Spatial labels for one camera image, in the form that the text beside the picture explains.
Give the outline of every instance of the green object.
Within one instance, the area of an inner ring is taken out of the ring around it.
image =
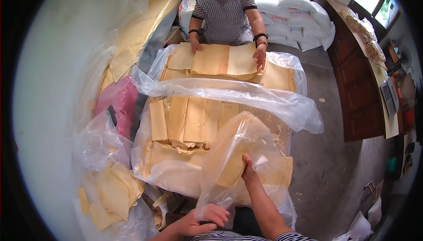
[[[394,157],[392,159],[388,159],[385,162],[385,169],[387,169],[389,171],[395,171],[395,167],[396,167],[396,157]]]

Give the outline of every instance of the red object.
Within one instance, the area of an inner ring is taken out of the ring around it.
[[[131,76],[121,78],[107,86],[98,97],[95,114],[99,115],[112,105],[116,117],[116,131],[121,136],[131,138],[131,124],[134,118],[135,100],[138,90],[131,82]]]
[[[414,124],[414,110],[408,110],[404,113],[404,122],[407,126]]]

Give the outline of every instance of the woman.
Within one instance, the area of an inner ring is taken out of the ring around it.
[[[200,43],[240,46],[255,41],[253,58],[257,59],[257,69],[264,69],[267,36],[254,0],[196,0],[189,39],[193,52],[203,50]]]
[[[279,214],[278,209],[272,200],[267,196],[257,173],[252,169],[251,157],[247,154],[243,156],[247,163],[242,179],[245,181],[248,194],[251,198],[252,210],[251,215],[243,213],[238,216],[236,211],[234,218],[233,231],[214,231],[217,226],[223,227],[228,221],[227,216],[229,212],[214,204],[206,206],[205,215],[207,220],[213,223],[200,225],[200,222],[195,219],[195,209],[189,212],[186,216],[178,221],[167,226],[162,232],[149,241],[173,241],[180,240],[183,236],[195,236],[193,241],[229,241],[229,240],[248,240],[248,241],[312,241],[302,234],[293,232],[285,224],[282,215]]]

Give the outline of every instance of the wooden table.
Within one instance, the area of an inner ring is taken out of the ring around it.
[[[398,135],[397,114],[389,118],[380,84],[387,78],[385,64],[373,63],[366,43],[341,17],[347,7],[337,0],[317,0],[336,27],[335,39],[327,53],[332,63],[341,98],[344,140]]]

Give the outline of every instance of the concrete floor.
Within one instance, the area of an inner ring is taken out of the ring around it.
[[[325,125],[321,134],[292,134],[293,176],[289,192],[298,214],[297,231],[320,241],[345,233],[358,211],[366,215],[373,201],[362,202],[364,187],[384,178],[384,163],[393,154],[393,140],[375,137],[344,142],[339,91],[323,48],[300,50],[269,44],[267,51],[299,57],[313,99]]]

